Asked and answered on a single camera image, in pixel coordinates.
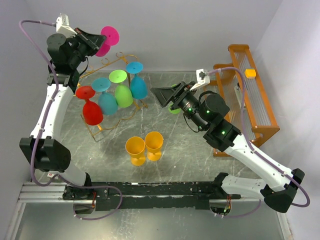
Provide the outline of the magenta wine glass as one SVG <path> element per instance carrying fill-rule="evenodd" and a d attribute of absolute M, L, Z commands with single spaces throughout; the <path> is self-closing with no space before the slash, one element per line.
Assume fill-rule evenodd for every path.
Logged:
<path fill-rule="evenodd" d="M 106 40 L 99 51 L 95 54 L 97 57 L 105 56 L 111 49 L 111 46 L 115 46 L 120 40 L 118 31 L 112 26 L 103 27 L 100 33 L 106 36 Z"/>

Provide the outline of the green wine glass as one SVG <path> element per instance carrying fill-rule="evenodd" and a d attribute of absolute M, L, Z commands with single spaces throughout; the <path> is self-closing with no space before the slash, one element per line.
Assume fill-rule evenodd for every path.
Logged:
<path fill-rule="evenodd" d="M 172 107 L 172 103 L 168 106 L 168 111 L 171 113 L 171 114 L 174 114 L 174 115 L 177 115 L 181 112 L 181 109 L 180 108 L 177 108 L 177 109 L 171 109 Z"/>
<path fill-rule="evenodd" d="M 130 88 L 124 85 L 127 76 L 127 73 L 122 69 L 114 70 L 109 74 L 109 80 L 117 84 L 114 96 L 118 106 L 121 108 L 129 107 L 134 101 Z"/>

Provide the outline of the dark blue wine glass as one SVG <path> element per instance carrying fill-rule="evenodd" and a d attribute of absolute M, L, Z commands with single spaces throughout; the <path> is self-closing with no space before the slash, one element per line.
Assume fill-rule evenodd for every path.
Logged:
<path fill-rule="evenodd" d="M 143 70 L 144 66 L 138 61 L 133 61 L 126 66 L 126 71 L 129 74 L 133 74 L 133 78 L 130 82 L 130 91 L 134 99 L 142 100 L 148 95 L 148 88 L 144 80 L 138 76 Z"/>

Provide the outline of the light blue wine glass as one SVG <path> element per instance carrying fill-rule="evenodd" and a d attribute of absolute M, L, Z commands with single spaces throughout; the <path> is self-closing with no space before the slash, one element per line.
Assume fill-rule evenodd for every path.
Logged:
<path fill-rule="evenodd" d="M 94 91 L 99 92 L 98 105 L 100 106 L 102 113 L 106 116 L 113 115 L 118 110 L 118 104 L 116 98 L 107 90 L 111 86 L 111 81 L 106 77 L 100 77 L 95 79 L 91 87 Z"/>

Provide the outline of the red wine glass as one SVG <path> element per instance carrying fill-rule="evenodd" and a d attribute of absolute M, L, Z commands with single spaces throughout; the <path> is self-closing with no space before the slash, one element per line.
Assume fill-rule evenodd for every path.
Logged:
<path fill-rule="evenodd" d="M 75 92 L 77 98 L 85 101 L 82 108 L 82 115 L 84 121 L 90 126 L 99 125 L 104 119 L 100 106 L 94 101 L 91 101 L 91 98 L 93 98 L 95 94 L 96 91 L 89 85 L 81 86 Z"/>

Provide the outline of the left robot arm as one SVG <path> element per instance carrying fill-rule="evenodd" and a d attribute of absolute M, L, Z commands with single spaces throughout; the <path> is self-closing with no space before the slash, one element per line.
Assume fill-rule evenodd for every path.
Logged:
<path fill-rule="evenodd" d="M 47 57 L 35 48 L 46 61 L 46 98 L 41 114 L 29 137 L 20 139 L 19 147 L 30 165 L 34 183 L 41 186 L 35 171 L 49 172 L 69 185 L 76 186 L 81 199 L 89 199 L 94 192 L 90 175 L 71 161 L 71 152 L 61 143 L 62 123 L 67 107 L 76 91 L 80 74 L 77 70 L 87 57 L 95 55 L 106 41 L 106 36 L 90 34 L 75 28 L 72 33 L 57 31 L 47 38 Z"/>

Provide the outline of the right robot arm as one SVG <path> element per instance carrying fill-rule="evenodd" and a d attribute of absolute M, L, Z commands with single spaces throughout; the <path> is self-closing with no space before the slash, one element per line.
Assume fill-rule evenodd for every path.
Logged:
<path fill-rule="evenodd" d="M 192 86 L 182 81 L 173 87 L 152 87 L 150 91 L 161 107 L 171 103 L 172 109 L 181 109 L 184 118 L 191 120 L 198 132 L 204 132 L 203 138 L 212 148 L 237 159 L 259 176 L 250 179 L 219 173 L 213 181 L 213 195 L 227 200 L 233 196 L 252 197 L 286 213 L 294 204 L 305 173 L 281 165 L 246 140 L 244 133 L 225 119 L 230 109 L 218 93 L 207 90 L 195 97 Z"/>

